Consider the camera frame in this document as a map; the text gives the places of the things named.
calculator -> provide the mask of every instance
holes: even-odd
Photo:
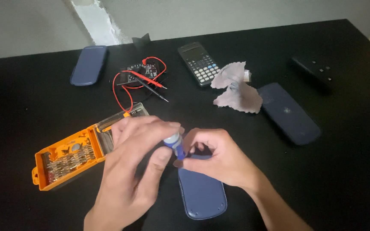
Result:
[[[184,45],[178,48],[178,52],[199,86],[209,85],[218,75],[219,67],[200,43],[193,42]]]

calculator case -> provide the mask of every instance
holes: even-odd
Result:
[[[309,144],[321,135],[318,125],[278,83],[263,86],[258,93],[262,108],[294,144]]]
[[[198,85],[209,86],[220,68],[203,46],[193,42],[178,48],[178,52]]]
[[[69,80],[71,84],[88,86],[96,83],[105,62],[107,50],[107,46],[87,46],[82,49]]]
[[[40,150],[35,154],[36,167],[32,170],[34,185],[38,185],[40,191],[51,190],[97,163],[104,161],[106,155],[113,150],[111,125],[127,116],[137,117],[148,115],[142,103],[138,103],[132,107],[130,113],[124,111],[117,113]],[[72,150],[75,144],[81,144],[81,146],[91,145],[93,150],[92,159],[88,159],[85,163],[77,165],[73,168],[74,170],[72,172],[58,178],[55,177],[55,180],[51,181],[52,172],[47,166],[60,158],[75,155],[77,151]]]
[[[210,155],[195,155],[190,158],[205,160]],[[187,216],[194,220],[204,220],[221,215],[227,209],[224,186],[205,174],[178,169],[179,186]]]

screwdriver set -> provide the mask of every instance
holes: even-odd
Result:
[[[33,183],[48,191],[105,160],[113,150],[111,125],[127,117],[148,116],[142,103],[50,145],[35,154]]]

gray cleaning cloth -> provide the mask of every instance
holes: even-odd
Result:
[[[227,90],[213,101],[219,107],[231,107],[245,113],[259,113],[262,98],[257,90],[243,81],[245,62],[233,62],[224,66],[211,83],[212,88]]]

